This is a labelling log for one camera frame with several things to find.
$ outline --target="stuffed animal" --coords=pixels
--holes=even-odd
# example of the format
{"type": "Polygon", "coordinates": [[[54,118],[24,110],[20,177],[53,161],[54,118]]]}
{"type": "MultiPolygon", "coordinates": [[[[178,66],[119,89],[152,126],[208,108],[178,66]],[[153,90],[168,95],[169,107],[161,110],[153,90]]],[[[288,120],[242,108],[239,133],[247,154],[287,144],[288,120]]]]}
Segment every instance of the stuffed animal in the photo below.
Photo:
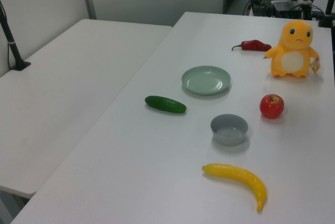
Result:
{"type": "Polygon", "coordinates": [[[316,73],[320,69],[319,55],[310,47],[313,39],[312,26],[304,20],[294,20],[287,23],[279,43],[265,54],[271,58],[271,74],[284,76],[291,74],[295,77],[308,75],[309,67],[316,73]]]}

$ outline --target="plush toy's foot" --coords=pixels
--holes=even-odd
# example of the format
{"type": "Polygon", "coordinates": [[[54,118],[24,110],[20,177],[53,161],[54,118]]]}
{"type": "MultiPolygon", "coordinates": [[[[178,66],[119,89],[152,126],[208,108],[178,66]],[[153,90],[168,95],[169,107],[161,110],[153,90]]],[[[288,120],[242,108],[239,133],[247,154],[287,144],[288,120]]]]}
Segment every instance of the plush toy's foot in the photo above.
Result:
{"type": "Polygon", "coordinates": [[[285,76],[285,75],[286,75],[285,72],[282,72],[282,71],[279,71],[279,70],[271,70],[271,74],[272,74],[274,77],[282,77],[282,76],[285,76]]]}
{"type": "Polygon", "coordinates": [[[307,76],[307,74],[301,74],[301,73],[299,73],[299,74],[294,74],[294,73],[292,73],[292,75],[293,76],[295,76],[295,77],[298,77],[298,78],[304,78],[304,77],[306,77],[307,76]]]}

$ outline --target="gray bowl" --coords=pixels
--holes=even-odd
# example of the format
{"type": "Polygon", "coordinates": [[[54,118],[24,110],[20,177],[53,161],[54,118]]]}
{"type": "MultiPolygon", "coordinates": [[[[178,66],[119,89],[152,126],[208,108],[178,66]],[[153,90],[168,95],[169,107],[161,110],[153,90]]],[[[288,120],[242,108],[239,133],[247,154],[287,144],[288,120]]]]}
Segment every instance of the gray bowl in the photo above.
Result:
{"type": "Polygon", "coordinates": [[[233,114],[222,114],[215,117],[210,127],[215,141],[230,147],[242,143],[248,131],[248,123],[233,114]]]}

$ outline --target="apple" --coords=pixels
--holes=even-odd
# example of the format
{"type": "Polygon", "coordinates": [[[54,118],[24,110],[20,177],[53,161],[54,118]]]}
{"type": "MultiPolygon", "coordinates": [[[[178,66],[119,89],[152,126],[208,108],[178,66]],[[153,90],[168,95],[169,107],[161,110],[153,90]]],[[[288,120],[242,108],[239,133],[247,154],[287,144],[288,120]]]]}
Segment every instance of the apple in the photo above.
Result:
{"type": "Polygon", "coordinates": [[[268,94],[262,98],[260,110],[265,118],[277,118],[284,110],[284,101],[276,94],[268,94]]]}

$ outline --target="toy fruit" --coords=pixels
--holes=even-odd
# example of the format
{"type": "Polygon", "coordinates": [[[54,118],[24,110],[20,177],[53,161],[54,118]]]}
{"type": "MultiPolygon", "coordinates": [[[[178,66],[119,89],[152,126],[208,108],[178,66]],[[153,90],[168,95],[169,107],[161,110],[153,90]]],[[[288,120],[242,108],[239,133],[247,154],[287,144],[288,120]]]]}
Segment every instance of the toy fruit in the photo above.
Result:
{"type": "Polygon", "coordinates": [[[265,118],[277,118],[284,110],[284,101],[278,95],[268,94],[262,98],[260,110],[265,118]]]}
{"type": "Polygon", "coordinates": [[[152,108],[170,113],[184,113],[186,111],[185,105],[167,97],[148,96],[144,101],[152,108]]]}
{"type": "Polygon", "coordinates": [[[309,67],[314,73],[320,69],[318,53],[310,47],[313,39],[312,26],[304,20],[287,23],[276,47],[268,50],[264,58],[272,58],[271,74],[284,76],[292,74],[295,77],[308,75],[309,67]]]}
{"type": "Polygon", "coordinates": [[[245,183],[255,193],[258,202],[257,211],[263,210],[263,205],[267,198],[266,188],[263,182],[253,173],[237,166],[215,163],[203,166],[202,170],[212,176],[230,178],[245,183]]]}

